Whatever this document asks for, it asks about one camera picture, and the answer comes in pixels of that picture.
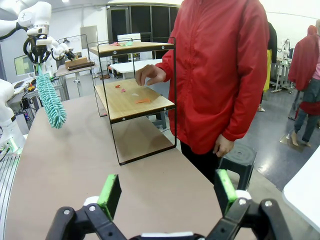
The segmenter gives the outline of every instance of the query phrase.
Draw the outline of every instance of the door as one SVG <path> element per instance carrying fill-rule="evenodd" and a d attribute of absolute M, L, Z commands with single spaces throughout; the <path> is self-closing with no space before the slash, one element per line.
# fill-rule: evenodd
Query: door
<path fill-rule="evenodd" d="M 109 42 L 117 42 L 118 35 L 130 33 L 129 8 L 111 7 L 107 10 L 107 25 Z"/>

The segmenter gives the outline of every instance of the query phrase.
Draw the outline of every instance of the workbench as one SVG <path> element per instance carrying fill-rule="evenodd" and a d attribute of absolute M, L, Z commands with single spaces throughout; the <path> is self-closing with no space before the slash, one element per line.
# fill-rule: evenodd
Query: workbench
<path fill-rule="evenodd" d="M 284 201 L 320 233 L 320 147 L 284 187 Z"/>
<path fill-rule="evenodd" d="M 114 222 L 127 238 L 213 229 L 222 217 L 213 185 L 178 149 L 119 166 L 110 121 L 99 117 L 95 97 L 62 104 L 68 114 L 62 129 L 50 127 L 43 108 L 35 117 L 15 174 L 5 239 L 45 239 L 56 211 L 80 209 L 100 194 L 109 174 L 119 174 Z M 242 229 L 236 239 L 256 238 Z"/>

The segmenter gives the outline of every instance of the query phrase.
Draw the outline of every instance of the hand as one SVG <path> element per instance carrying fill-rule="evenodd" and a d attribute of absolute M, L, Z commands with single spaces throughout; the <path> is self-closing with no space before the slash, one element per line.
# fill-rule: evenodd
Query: hand
<path fill-rule="evenodd" d="M 215 141 L 213 153 L 216 154 L 218 158 L 223 157 L 234 148 L 234 145 L 234 141 L 229 141 L 224 136 L 222 136 L 222 134 L 220 134 Z"/>
<path fill-rule="evenodd" d="M 146 78 L 151 78 L 146 84 L 148 86 L 161 83 L 166 79 L 166 72 L 155 65 L 146 65 L 144 68 L 136 71 L 135 81 L 139 86 L 144 86 Z"/>

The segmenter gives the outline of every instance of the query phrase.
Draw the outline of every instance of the red jacket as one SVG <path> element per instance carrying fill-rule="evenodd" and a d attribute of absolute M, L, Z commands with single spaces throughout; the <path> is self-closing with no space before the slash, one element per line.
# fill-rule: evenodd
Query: red jacket
<path fill-rule="evenodd" d="M 304 91 L 308 87 L 316 71 L 318 58 L 319 39 L 316 34 L 310 34 L 296 44 L 288 79 L 295 83 L 299 91 Z M 320 115 L 320 102 L 303 101 L 300 108 L 307 114 Z"/>
<path fill-rule="evenodd" d="M 196 154 L 211 151 L 220 134 L 242 138 L 267 79 L 269 26 L 258 0 L 184 0 L 176 38 L 177 138 Z M 173 51 L 162 63 L 173 78 Z M 175 101 L 174 81 L 169 99 Z M 175 132 L 174 111 L 169 111 Z"/>

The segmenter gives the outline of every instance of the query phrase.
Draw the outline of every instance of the microfiber duster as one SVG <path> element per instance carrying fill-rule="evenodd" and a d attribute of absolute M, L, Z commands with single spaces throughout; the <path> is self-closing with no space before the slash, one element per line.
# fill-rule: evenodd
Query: microfiber duster
<path fill-rule="evenodd" d="M 36 88 L 40 100 L 44 106 L 46 115 L 52 128 L 60 129 L 66 122 L 67 113 L 59 99 L 48 74 L 43 75 L 38 65 L 38 76 L 36 77 Z"/>

